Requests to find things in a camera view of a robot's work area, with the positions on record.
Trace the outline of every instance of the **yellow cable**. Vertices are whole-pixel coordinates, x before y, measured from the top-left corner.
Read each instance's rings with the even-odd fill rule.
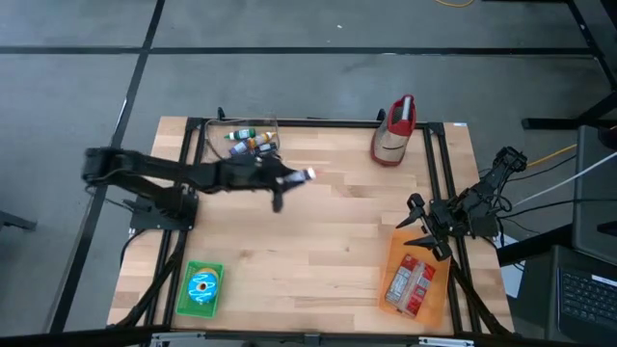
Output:
[[[455,7],[455,8],[464,8],[467,7],[469,5],[471,5],[471,3],[473,3],[473,0],[469,0],[468,2],[466,2],[465,4],[450,4],[450,3],[446,3],[445,1],[442,0],[435,0],[438,3],[444,5],[444,6],[449,6],[449,7]]]
[[[556,157],[557,155],[559,155],[559,154],[561,154],[561,153],[567,152],[568,150],[570,150],[570,149],[572,149],[572,148],[574,148],[574,147],[576,147],[576,146],[577,146],[577,145],[576,145],[576,144],[574,144],[574,145],[571,145],[571,146],[567,146],[567,147],[565,147],[565,148],[561,148],[561,149],[559,149],[557,152],[555,152],[555,153],[553,153],[553,154],[549,154],[549,155],[547,155],[546,157],[544,157],[544,158],[542,158],[542,159],[538,159],[538,160],[534,161],[533,163],[531,163],[531,164],[527,165],[527,167],[528,167],[528,168],[531,168],[532,166],[536,166],[536,165],[538,165],[538,164],[542,164],[542,163],[546,162],[547,160],[549,160],[549,159],[551,159],[551,158],[553,158],[553,157]]]

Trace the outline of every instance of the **red and white object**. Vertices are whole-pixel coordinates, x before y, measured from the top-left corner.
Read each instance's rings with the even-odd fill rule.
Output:
[[[406,94],[390,107],[388,116],[375,130],[370,156],[385,166],[397,166],[405,156],[405,149],[416,127],[414,97]]]
[[[416,317],[434,275],[434,267],[406,254],[388,288],[386,301]]]

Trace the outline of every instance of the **gray floor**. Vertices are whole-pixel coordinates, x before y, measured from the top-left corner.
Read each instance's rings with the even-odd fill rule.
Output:
[[[3,0],[0,45],[139,46],[154,3]],[[590,26],[613,30],[586,11]],[[154,45],[578,47],[584,40],[559,4],[477,1],[452,9],[431,0],[177,0],[167,2]],[[0,335],[45,329],[88,202],[79,179],[83,151],[109,143],[135,63],[129,55],[0,55],[0,209],[39,221],[35,232],[0,232]],[[213,116],[222,106],[234,117],[371,120],[412,93],[420,120],[468,123],[483,169],[503,146],[536,159],[572,144],[574,132],[524,132],[520,119],[573,116],[607,92],[588,59],[150,56],[122,146],[149,151],[161,116]],[[512,183],[506,194],[519,200],[573,171],[566,165]],[[535,203],[571,196],[565,187]],[[571,207],[559,206],[519,221],[543,231],[570,219]],[[104,326],[128,220],[123,210],[103,207],[69,330]],[[512,225],[506,231],[531,235]]]

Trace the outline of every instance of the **snack package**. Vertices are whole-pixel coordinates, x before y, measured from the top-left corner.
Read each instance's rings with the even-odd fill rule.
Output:
[[[397,310],[416,317],[433,275],[435,268],[405,254],[386,292],[386,301]]]

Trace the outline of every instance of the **black mount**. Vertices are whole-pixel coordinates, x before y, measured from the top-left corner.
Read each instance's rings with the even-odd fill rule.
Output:
[[[191,230],[195,225],[200,198],[195,193],[180,193],[180,200],[179,213],[174,214],[168,214],[157,208],[154,201],[140,196],[135,201],[123,202],[133,208],[130,226],[134,229]]]

